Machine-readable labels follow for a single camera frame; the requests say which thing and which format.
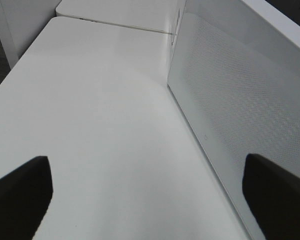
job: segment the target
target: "office cubicle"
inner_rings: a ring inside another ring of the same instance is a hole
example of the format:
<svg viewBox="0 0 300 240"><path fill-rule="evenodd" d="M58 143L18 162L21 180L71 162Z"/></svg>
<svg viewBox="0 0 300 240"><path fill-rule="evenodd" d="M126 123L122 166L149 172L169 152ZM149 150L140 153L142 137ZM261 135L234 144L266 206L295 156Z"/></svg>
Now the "office cubicle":
<svg viewBox="0 0 300 240"><path fill-rule="evenodd" d="M300 27L262 3L287 22L282 32L253 6L188 0L168 85L246 229L264 240L242 191L245 162L260 154L300 178L300 35L287 34Z"/></svg>

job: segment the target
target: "white panel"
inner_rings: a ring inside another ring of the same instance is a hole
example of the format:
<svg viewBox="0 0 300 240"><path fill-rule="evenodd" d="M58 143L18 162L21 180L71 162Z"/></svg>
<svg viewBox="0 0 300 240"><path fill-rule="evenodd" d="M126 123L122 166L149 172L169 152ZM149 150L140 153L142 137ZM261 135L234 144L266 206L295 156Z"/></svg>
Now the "white panel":
<svg viewBox="0 0 300 240"><path fill-rule="evenodd" d="M242 5L240 4L241 2L249 6L253 12L257 13L257 15L261 16L268 24L277 29L280 35L284 35L286 37L286 40L288 40L289 42L291 41L298 48L300 48L300 26L287 18L283 13L279 12L268 2L266 2L265 0L237 0L235 2L233 2L232 0L230 1L232 2L231 5L235 3L235 6L238 7ZM239 9L237 11L240 11L239 16L246 16L246 14L249 13ZM254 33L257 35L259 33L259 30L254 31Z"/></svg>
<svg viewBox="0 0 300 240"><path fill-rule="evenodd" d="M81 18L162 33L173 33L185 0L62 0L58 16Z"/></svg>
<svg viewBox="0 0 300 240"><path fill-rule="evenodd" d="M37 155L35 240L246 240L167 88L167 34L53 18L0 85L0 177Z"/></svg>
<svg viewBox="0 0 300 240"><path fill-rule="evenodd" d="M47 22L60 0L0 0L0 40L12 68Z"/></svg>
<svg viewBox="0 0 300 240"><path fill-rule="evenodd" d="M300 177L300 49L239 0L188 0L168 84L263 240L242 193L245 159L258 153Z"/></svg>

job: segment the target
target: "white desk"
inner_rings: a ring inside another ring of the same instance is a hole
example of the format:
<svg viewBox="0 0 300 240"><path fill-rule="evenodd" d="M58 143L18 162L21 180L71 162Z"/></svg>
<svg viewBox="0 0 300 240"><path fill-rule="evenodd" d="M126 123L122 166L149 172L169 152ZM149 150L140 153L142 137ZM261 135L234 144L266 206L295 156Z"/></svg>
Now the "white desk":
<svg viewBox="0 0 300 240"><path fill-rule="evenodd" d="M62 0L58 16L172 33L185 0Z"/></svg>
<svg viewBox="0 0 300 240"><path fill-rule="evenodd" d="M167 35L53 18L0 86L0 177L38 155L35 240L245 240L166 86Z"/></svg>

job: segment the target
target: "perforated panel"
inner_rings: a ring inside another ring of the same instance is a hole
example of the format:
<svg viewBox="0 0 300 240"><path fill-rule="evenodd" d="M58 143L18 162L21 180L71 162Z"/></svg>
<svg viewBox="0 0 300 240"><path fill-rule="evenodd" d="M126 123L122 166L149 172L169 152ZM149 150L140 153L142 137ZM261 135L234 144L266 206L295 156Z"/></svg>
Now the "perforated panel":
<svg viewBox="0 0 300 240"><path fill-rule="evenodd" d="M245 159L258 153L300 177L299 74L188 10L168 84L251 236L263 239L241 191Z"/></svg>

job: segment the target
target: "white partition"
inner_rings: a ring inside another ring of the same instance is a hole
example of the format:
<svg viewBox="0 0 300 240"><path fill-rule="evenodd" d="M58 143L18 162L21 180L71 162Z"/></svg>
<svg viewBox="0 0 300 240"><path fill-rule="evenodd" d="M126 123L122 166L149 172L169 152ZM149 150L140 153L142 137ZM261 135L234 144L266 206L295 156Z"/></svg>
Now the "white partition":
<svg viewBox="0 0 300 240"><path fill-rule="evenodd" d="M186 0L62 0L56 8L56 14L172 34L185 2Z"/></svg>
<svg viewBox="0 0 300 240"><path fill-rule="evenodd" d="M242 193L247 154L261 154L300 177L296 33L300 27L266 2L188 0L168 78L255 240L265 237Z"/></svg>
<svg viewBox="0 0 300 240"><path fill-rule="evenodd" d="M60 0L0 0L0 40L12 68L47 22Z"/></svg>

